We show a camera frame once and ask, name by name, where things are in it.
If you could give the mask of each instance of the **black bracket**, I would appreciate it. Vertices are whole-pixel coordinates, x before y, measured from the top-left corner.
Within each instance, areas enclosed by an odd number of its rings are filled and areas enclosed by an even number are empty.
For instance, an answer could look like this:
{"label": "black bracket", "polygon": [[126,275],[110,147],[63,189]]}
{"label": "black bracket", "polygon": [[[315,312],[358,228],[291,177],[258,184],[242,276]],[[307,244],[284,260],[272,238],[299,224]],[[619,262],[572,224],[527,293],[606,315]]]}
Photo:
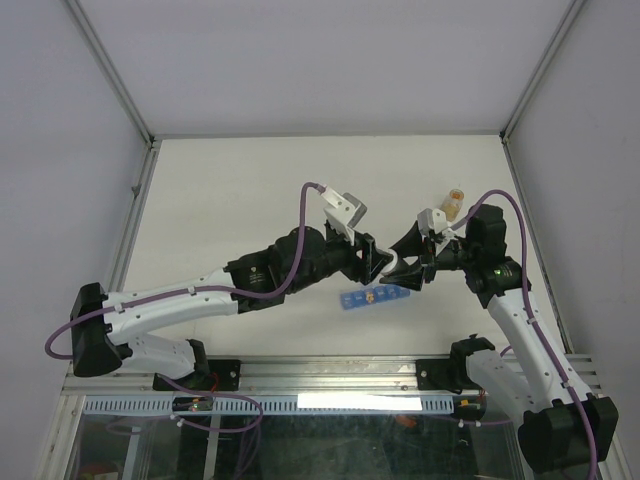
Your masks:
{"label": "black bracket", "polygon": [[467,375],[467,357],[481,350],[495,350],[486,338],[476,335],[451,345],[449,358],[416,360],[418,390],[448,390],[460,395],[463,390],[480,390]]}
{"label": "black bracket", "polygon": [[[216,392],[237,392],[240,385],[240,368],[242,362],[237,359],[207,359],[209,372],[194,372],[184,378],[176,380],[179,385],[190,390],[209,391],[214,386]],[[153,390],[171,392],[171,387],[161,377],[153,378]]]}

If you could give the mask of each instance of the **blue pill box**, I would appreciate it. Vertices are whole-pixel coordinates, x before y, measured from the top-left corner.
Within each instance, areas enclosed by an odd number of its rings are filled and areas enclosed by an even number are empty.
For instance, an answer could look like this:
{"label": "blue pill box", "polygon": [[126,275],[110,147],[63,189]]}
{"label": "blue pill box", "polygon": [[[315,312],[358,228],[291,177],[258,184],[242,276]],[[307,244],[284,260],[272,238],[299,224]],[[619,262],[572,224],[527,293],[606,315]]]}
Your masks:
{"label": "blue pill box", "polygon": [[411,290],[397,285],[377,285],[367,287],[355,292],[340,294],[340,303],[344,310],[367,307],[376,303],[389,302],[399,298],[406,298]]}

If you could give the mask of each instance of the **black joint housing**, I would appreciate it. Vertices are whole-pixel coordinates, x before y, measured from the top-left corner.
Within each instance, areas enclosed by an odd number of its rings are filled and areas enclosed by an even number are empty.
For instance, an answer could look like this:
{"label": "black joint housing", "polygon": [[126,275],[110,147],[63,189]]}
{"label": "black joint housing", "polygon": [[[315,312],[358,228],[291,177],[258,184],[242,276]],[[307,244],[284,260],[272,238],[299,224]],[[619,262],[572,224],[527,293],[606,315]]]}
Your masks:
{"label": "black joint housing", "polygon": [[[598,462],[607,458],[618,410],[609,397],[582,402],[595,437]],[[538,413],[525,412],[518,429],[520,449],[535,473],[541,474],[589,463],[585,427],[574,404],[556,404]]]}
{"label": "black joint housing", "polygon": [[[106,299],[99,283],[85,285],[78,292],[71,310],[71,320],[100,310]],[[122,357],[131,355],[126,345],[116,347],[111,343],[102,315],[71,327],[71,348],[73,374],[76,377],[96,377],[111,373],[122,366]]]}
{"label": "black joint housing", "polygon": [[458,395],[463,390],[479,390],[480,386],[475,384],[467,373],[467,357],[482,350],[495,350],[495,347],[486,338],[472,335],[453,343],[446,360],[417,360],[418,389],[443,389]]}

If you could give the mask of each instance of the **small orange object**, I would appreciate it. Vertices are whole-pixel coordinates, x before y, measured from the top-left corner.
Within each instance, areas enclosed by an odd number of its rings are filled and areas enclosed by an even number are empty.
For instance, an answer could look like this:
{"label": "small orange object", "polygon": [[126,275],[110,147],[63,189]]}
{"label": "small orange object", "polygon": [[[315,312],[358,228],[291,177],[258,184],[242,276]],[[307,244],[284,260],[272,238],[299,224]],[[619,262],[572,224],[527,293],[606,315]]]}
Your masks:
{"label": "small orange object", "polygon": [[463,200],[464,192],[462,190],[454,189],[449,192],[449,195],[447,195],[440,207],[440,210],[447,216],[447,221],[453,222],[456,219],[462,208]]}
{"label": "small orange object", "polygon": [[416,422],[415,418],[407,417],[406,415],[396,416],[396,422],[407,428],[414,428],[416,425],[418,425],[418,422]]}

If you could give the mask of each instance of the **white table surface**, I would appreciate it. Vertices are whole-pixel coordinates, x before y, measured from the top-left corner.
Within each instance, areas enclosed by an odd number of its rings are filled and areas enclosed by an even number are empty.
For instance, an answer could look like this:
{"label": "white table surface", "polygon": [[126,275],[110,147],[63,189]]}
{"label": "white table surface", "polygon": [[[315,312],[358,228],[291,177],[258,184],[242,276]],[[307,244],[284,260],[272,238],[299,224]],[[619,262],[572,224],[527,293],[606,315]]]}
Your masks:
{"label": "white table surface", "polygon": [[[297,225],[305,181],[360,198],[368,212],[358,230],[372,234],[382,247],[402,237],[420,210],[439,206],[452,188],[465,193],[463,212],[492,188],[515,196],[497,136],[166,140],[125,288],[195,278],[266,248]],[[504,208],[507,253],[519,259],[515,214],[500,197],[490,203]],[[324,232],[322,207],[322,199],[311,193],[307,224]],[[531,244],[529,252],[533,291],[559,340]],[[340,293],[358,288],[336,274],[288,296],[282,306],[156,333],[197,338],[212,355],[438,354],[473,333],[497,347],[507,344],[462,272],[439,272],[435,283],[407,299],[343,311]]]}

